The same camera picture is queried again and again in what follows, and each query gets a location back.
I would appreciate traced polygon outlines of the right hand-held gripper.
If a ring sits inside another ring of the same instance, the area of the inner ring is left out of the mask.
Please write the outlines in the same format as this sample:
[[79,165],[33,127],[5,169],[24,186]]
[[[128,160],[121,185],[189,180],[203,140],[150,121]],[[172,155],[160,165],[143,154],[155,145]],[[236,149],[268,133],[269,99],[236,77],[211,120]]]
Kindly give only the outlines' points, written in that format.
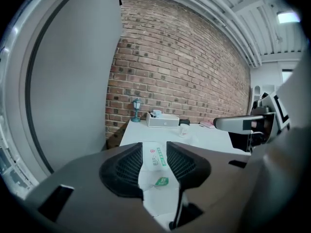
[[264,93],[253,102],[247,116],[215,118],[216,129],[226,131],[233,148],[252,152],[256,146],[266,144],[278,136],[285,128],[290,128],[289,115],[278,95]]

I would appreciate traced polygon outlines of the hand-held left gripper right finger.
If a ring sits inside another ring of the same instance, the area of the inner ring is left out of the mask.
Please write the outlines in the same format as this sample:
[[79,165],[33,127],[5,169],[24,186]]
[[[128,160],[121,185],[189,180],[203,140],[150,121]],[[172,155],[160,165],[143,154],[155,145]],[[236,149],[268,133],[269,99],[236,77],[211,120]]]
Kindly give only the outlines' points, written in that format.
[[179,183],[178,206],[170,230],[190,223],[218,202],[235,184],[250,155],[167,142],[167,163]]

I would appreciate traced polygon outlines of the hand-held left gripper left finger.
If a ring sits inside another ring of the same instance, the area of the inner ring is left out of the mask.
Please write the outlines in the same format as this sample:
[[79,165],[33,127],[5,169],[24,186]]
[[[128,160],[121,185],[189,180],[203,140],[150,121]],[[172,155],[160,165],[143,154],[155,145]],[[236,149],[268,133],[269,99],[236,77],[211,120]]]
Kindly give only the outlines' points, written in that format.
[[25,203],[54,233],[162,233],[138,185],[142,144],[75,159],[41,182]]

